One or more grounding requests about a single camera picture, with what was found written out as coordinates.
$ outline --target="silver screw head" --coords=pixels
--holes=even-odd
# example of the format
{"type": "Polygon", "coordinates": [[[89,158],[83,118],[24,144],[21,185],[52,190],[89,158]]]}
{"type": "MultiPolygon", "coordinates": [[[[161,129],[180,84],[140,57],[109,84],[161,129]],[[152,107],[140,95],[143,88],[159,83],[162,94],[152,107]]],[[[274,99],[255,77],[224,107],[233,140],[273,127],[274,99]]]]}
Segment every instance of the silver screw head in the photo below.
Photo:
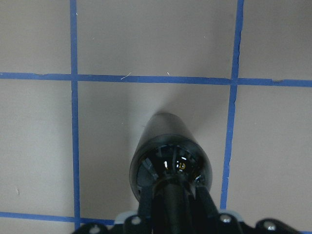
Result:
{"type": "Polygon", "coordinates": [[[230,223],[232,218],[228,214],[220,215],[220,220],[224,223],[230,223]]]}
{"type": "Polygon", "coordinates": [[[89,234],[97,234],[100,231],[101,231],[101,229],[97,225],[94,225],[92,228],[90,228],[89,234]]]}
{"type": "Polygon", "coordinates": [[[133,225],[138,225],[138,224],[140,224],[140,223],[141,223],[140,217],[138,217],[138,216],[133,217],[133,218],[131,219],[131,223],[132,223],[133,225]]]}
{"type": "Polygon", "coordinates": [[[271,221],[265,221],[263,223],[263,226],[269,230],[269,231],[275,231],[276,230],[276,225],[272,223],[271,221]]]}

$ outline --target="grid square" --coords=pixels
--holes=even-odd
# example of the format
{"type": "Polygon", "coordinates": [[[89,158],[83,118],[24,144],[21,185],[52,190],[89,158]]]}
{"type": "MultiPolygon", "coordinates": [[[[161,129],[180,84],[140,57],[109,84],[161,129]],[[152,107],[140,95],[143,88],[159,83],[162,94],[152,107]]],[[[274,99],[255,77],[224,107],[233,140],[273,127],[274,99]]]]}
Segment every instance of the grid square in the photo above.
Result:
{"type": "Polygon", "coordinates": [[[73,223],[0,217],[1,234],[69,234],[73,231],[73,223]]]}
{"type": "Polygon", "coordinates": [[[72,216],[71,83],[0,86],[0,211],[72,216]]]}
{"type": "Polygon", "coordinates": [[[311,88],[239,86],[228,209],[312,229],[311,88]]]}
{"type": "Polygon", "coordinates": [[[241,78],[312,80],[312,1],[247,0],[241,78]]]}
{"type": "Polygon", "coordinates": [[[69,1],[1,1],[0,22],[1,72],[71,72],[69,1]]]}
{"type": "Polygon", "coordinates": [[[78,72],[230,78],[235,0],[77,1],[78,72]]]}
{"type": "Polygon", "coordinates": [[[178,115],[207,153],[219,206],[229,86],[79,82],[81,216],[114,219],[137,209],[129,185],[132,156],[158,111],[178,115]]]}

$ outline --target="black cylindrical object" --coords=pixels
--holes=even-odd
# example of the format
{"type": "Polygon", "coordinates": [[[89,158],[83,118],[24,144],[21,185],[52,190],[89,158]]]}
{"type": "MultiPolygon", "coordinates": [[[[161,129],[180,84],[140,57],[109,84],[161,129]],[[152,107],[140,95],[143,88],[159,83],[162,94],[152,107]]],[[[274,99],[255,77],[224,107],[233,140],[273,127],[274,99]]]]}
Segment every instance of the black cylindrical object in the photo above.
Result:
{"type": "Polygon", "coordinates": [[[139,200],[143,187],[153,188],[155,234],[191,234],[191,203],[196,186],[210,189],[212,170],[202,148],[182,120],[161,113],[148,122],[130,167],[130,184],[139,200]]]}

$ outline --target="blue tape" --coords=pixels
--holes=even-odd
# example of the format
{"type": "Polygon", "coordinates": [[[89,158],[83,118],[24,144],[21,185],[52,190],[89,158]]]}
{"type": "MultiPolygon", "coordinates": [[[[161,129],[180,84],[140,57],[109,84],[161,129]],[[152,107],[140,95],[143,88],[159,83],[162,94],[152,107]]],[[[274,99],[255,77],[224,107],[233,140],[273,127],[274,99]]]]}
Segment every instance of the blue tape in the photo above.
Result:
{"type": "Polygon", "coordinates": [[[225,152],[224,152],[224,162],[223,162],[220,209],[226,209],[227,198],[228,198],[236,94],[237,94],[237,86],[233,85],[230,88],[230,98],[229,98],[230,101],[229,101],[229,110],[228,110],[227,133],[226,133],[226,139],[225,139],[225,152]]]}
{"type": "Polygon", "coordinates": [[[94,219],[94,218],[81,218],[81,223],[90,223],[90,222],[96,222],[101,223],[104,225],[114,225],[114,220],[112,219],[94,219]]]}
{"type": "Polygon", "coordinates": [[[77,62],[77,3],[70,0],[70,47],[72,74],[78,73],[77,62]]]}
{"type": "Polygon", "coordinates": [[[226,78],[78,75],[78,81],[230,85],[226,78]]]}
{"type": "Polygon", "coordinates": [[[20,219],[31,219],[31,220],[43,220],[43,221],[55,221],[55,222],[79,222],[89,223],[97,222],[104,225],[113,225],[114,220],[112,219],[95,219],[95,218],[75,218],[67,216],[54,216],[54,215],[42,215],[42,214],[22,214],[12,212],[0,212],[0,217],[4,218],[20,218],[20,219]]]}
{"type": "Polygon", "coordinates": [[[222,176],[222,187],[220,198],[221,209],[226,209],[228,199],[230,161],[232,155],[232,139],[235,118],[235,101],[237,94],[237,79],[239,71],[239,46],[241,40],[241,31],[243,28],[243,9],[244,9],[244,0],[238,0],[236,9],[236,23],[235,23],[236,25],[234,36],[233,60],[232,60],[232,75],[231,75],[232,83],[230,88],[228,123],[227,123],[227,133],[225,139],[225,152],[223,161],[223,176],[222,176]]]}
{"type": "Polygon", "coordinates": [[[34,74],[1,72],[0,79],[37,79],[37,80],[71,80],[70,74],[34,74]]]}
{"type": "MultiPolygon", "coordinates": [[[[79,187],[79,132],[78,132],[78,82],[72,81],[72,134],[73,134],[73,172],[74,172],[74,214],[80,218],[79,187]]],[[[80,222],[75,222],[75,229],[80,222]]]]}
{"type": "Polygon", "coordinates": [[[79,187],[79,132],[78,132],[78,61],[77,61],[77,2],[70,0],[70,37],[72,71],[72,134],[74,172],[74,215],[75,229],[80,227],[80,187],[79,187]]]}
{"type": "Polygon", "coordinates": [[[235,35],[234,35],[234,48],[233,48],[233,58],[232,58],[232,75],[231,78],[237,81],[238,70],[239,70],[239,47],[241,40],[241,32],[243,29],[243,10],[244,10],[244,0],[237,1],[236,9],[236,25],[235,25],[235,35]]]}
{"type": "Polygon", "coordinates": [[[275,81],[261,78],[239,78],[238,85],[263,85],[263,86],[290,86],[290,87],[312,87],[312,80],[285,79],[275,81]]]}
{"type": "Polygon", "coordinates": [[[57,222],[74,222],[75,221],[75,218],[73,217],[41,215],[41,214],[21,214],[21,213],[11,213],[11,212],[0,212],[0,217],[46,220],[46,221],[57,221],[57,222]]]}

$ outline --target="screw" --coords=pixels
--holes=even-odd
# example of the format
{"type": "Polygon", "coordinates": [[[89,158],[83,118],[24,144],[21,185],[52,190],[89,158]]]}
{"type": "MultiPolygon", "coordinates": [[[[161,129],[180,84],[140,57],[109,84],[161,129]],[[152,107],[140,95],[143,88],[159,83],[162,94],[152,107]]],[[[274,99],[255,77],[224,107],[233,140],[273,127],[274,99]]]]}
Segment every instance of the screw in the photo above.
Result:
{"type": "Polygon", "coordinates": [[[224,223],[230,223],[231,220],[232,220],[232,218],[231,218],[229,215],[227,215],[227,214],[222,214],[222,215],[220,216],[220,220],[221,220],[222,222],[224,222],[224,223]]]}
{"type": "Polygon", "coordinates": [[[133,217],[133,218],[131,219],[131,223],[132,223],[133,225],[138,225],[138,224],[140,224],[140,223],[141,223],[140,217],[138,217],[138,216],[133,217]]]}
{"type": "Polygon", "coordinates": [[[89,234],[97,234],[100,231],[101,231],[101,229],[97,225],[94,225],[94,227],[90,228],[89,234]]]}
{"type": "Polygon", "coordinates": [[[269,231],[275,231],[276,230],[276,225],[270,221],[265,221],[263,223],[263,226],[269,230],[269,231]]]}

